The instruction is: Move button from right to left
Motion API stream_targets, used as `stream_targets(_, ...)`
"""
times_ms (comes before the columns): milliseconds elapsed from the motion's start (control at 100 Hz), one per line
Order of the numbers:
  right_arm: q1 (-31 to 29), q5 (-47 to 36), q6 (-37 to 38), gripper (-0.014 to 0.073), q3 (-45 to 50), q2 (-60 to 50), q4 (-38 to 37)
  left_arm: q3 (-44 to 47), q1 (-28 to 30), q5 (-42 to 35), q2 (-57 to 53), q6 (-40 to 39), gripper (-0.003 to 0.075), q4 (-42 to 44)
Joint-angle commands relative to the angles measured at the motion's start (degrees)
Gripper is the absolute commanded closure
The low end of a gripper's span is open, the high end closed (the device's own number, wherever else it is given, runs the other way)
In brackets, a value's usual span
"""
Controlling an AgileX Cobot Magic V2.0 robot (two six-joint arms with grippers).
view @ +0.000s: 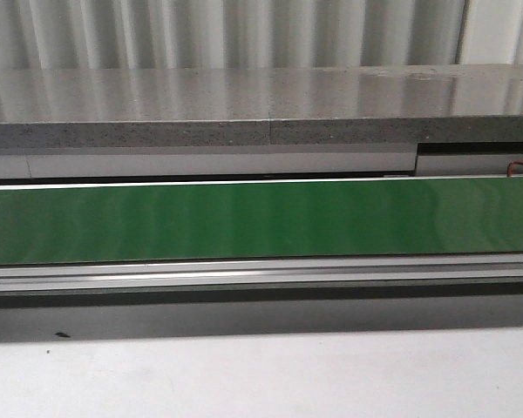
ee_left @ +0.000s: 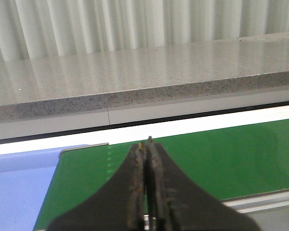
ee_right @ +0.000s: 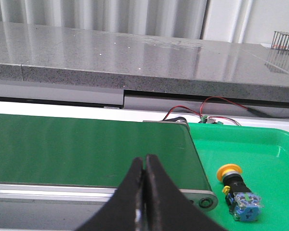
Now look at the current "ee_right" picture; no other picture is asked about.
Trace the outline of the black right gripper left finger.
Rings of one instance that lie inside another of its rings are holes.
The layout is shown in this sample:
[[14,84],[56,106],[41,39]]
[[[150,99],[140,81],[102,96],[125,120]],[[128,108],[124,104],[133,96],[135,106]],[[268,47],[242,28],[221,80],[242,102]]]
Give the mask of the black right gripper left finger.
[[108,202],[76,230],[140,231],[143,209],[143,161],[137,157]]

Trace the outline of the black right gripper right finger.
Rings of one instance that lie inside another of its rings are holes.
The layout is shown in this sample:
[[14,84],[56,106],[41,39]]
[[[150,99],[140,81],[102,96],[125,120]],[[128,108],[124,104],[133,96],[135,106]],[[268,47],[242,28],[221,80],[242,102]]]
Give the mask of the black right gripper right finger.
[[145,200],[150,231],[224,231],[183,195],[154,154],[146,156]]

